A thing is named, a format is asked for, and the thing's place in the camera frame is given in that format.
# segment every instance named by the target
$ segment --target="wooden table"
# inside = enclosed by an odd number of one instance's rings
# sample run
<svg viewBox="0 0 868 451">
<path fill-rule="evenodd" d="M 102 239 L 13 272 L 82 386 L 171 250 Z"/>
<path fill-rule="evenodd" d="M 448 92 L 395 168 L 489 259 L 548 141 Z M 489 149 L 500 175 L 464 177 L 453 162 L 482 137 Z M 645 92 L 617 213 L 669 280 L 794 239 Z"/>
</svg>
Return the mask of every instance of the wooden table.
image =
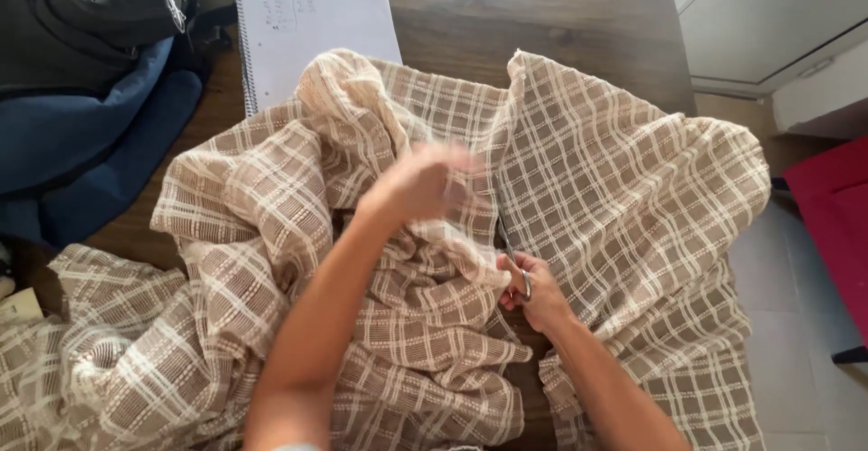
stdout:
<svg viewBox="0 0 868 451">
<path fill-rule="evenodd" d="M 407 66 L 496 87 L 506 87 L 507 61 L 516 48 L 534 52 L 608 80 L 668 113 L 695 115 L 688 61 L 674 0 L 390 0 L 401 56 Z M 201 103 L 136 203 L 86 244 L 159 268 L 182 262 L 168 235 L 147 225 L 168 162 L 244 119 L 237 51 L 215 64 Z M 51 274 L 32 269 L 46 257 L 18 260 L 37 286 L 43 306 L 56 308 Z M 520 313 L 507 313 L 535 360 L 512 365 L 507 378 L 521 390 L 525 431 L 503 449 L 554 449 L 548 401 L 537 376 L 538 359 L 551 348 Z"/>
</svg>

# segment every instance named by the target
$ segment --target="notebook spiral binding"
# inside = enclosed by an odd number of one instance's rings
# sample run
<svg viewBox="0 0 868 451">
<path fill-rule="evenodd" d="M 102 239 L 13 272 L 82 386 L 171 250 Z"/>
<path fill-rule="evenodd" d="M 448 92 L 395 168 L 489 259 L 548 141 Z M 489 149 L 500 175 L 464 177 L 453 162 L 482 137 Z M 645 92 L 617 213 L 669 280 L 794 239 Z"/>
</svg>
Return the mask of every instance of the notebook spiral binding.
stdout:
<svg viewBox="0 0 868 451">
<path fill-rule="evenodd" d="M 241 86 L 244 87 L 244 112 L 248 117 L 259 111 L 256 106 L 256 84 L 250 74 L 253 63 L 250 61 L 250 44 L 247 42 L 247 30 L 244 26 L 244 3 L 235 0 L 238 8 L 238 51 L 241 52 Z"/>
</svg>

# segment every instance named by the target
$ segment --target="spiral notebook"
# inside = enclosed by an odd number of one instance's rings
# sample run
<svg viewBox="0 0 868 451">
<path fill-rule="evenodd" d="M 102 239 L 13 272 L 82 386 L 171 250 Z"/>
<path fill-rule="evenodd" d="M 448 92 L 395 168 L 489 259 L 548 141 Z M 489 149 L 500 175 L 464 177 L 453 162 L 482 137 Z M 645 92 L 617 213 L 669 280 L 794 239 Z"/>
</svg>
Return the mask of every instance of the spiral notebook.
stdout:
<svg viewBox="0 0 868 451">
<path fill-rule="evenodd" d="M 321 52 L 347 48 L 401 63 L 389 0 L 235 0 L 248 116 L 295 92 Z"/>
</svg>

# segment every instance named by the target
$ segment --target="plaid fabric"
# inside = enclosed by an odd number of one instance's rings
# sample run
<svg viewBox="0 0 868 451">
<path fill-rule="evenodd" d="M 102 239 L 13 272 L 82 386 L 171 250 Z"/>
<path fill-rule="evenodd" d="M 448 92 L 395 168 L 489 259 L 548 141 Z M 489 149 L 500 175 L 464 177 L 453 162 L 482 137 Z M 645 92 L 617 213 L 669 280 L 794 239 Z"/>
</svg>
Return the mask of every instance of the plaid fabric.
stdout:
<svg viewBox="0 0 868 451">
<path fill-rule="evenodd" d="M 502 373 L 530 353 L 495 308 L 508 279 L 493 268 L 495 189 L 511 243 L 548 260 L 693 445 L 761 447 L 725 255 L 767 199 L 757 141 L 544 57 L 518 52 L 508 71 L 498 90 L 327 53 L 287 102 L 177 157 L 151 227 L 175 237 L 189 281 L 67 248 L 52 268 L 69 322 L 0 336 L 3 449 L 237 446 L 274 333 L 339 234 L 332 214 L 410 144 L 452 139 L 491 168 L 460 179 L 478 202 L 384 249 L 338 382 L 336 448 L 521 433 Z M 557 355 L 540 378 L 560 447 L 594 447 Z"/>
</svg>

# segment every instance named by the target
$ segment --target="person's right hand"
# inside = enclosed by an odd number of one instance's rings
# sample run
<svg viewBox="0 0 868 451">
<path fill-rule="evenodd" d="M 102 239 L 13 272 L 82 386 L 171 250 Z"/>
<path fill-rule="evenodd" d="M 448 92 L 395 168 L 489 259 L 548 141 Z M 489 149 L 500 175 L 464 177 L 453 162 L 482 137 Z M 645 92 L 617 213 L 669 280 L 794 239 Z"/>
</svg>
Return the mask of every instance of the person's right hand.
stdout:
<svg viewBox="0 0 868 451">
<path fill-rule="evenodd" d="M 521 251 L 515 251 L 513 254 L 515 263 L 506 255 L 497 257 L 497 269 L 509 271 L 512 275 L 509 287 L 500 295 L 501 305 L 506 310 L 513 310 L 516 305 L 521 305 L 530 327 L 536 332 L 547 335 L 550 329 L 575 317 L 557 281 L 548 270 L 548 264 Z M 525 293 L 524 277 L 519 268 L 528 272 L 531 285 L 530 300 L 524 300 L 519 295 Z"/>
</svg>

